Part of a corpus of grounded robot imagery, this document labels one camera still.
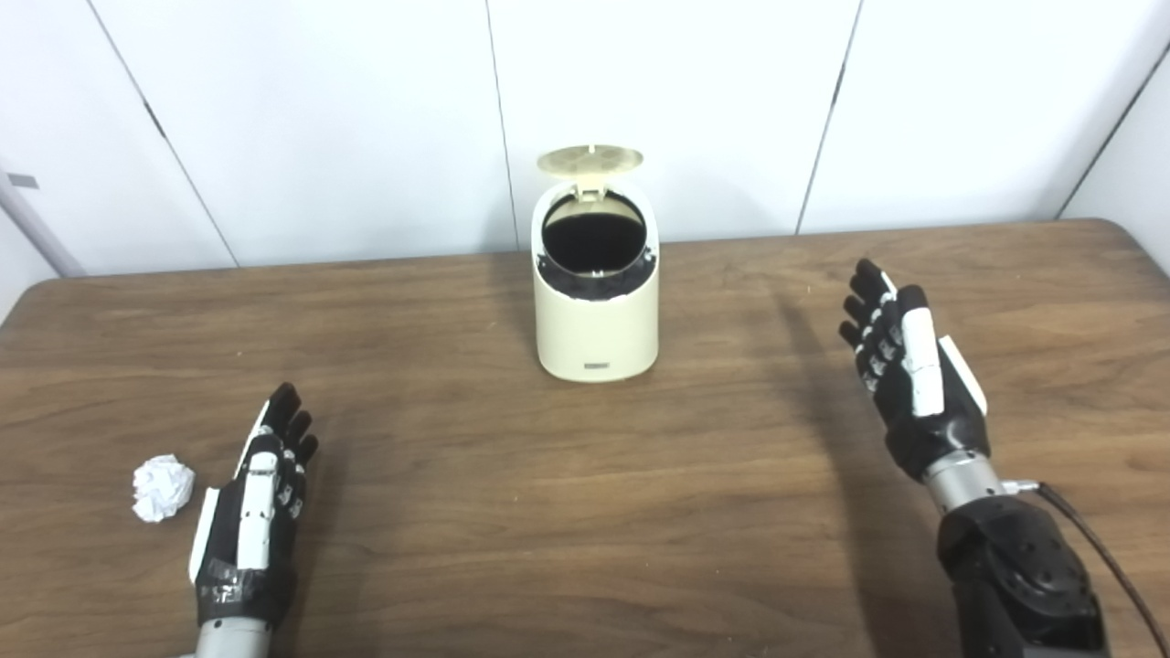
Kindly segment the white and black left hand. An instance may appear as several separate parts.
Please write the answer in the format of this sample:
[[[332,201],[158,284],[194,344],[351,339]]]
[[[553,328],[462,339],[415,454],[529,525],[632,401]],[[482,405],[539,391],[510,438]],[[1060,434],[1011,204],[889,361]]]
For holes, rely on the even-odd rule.
[[[292,549],[308,496],[308,462],[318,439],[297,388],[281,383],[266,400],[228,482],[205,492],[188,576],[197,621],[259,621],[280,628],[298,583]]]

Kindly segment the white and black right hand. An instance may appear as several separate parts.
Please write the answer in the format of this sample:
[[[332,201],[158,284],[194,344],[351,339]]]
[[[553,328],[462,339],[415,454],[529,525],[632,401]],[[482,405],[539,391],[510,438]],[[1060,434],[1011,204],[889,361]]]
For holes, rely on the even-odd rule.
[[[908,477],[954,452],[991,454],[986,396],[961,350],[932,322],[922,287],[899,287],[861,259],[837,333],[854,355],[856,375],[882,418],[885,444]]]

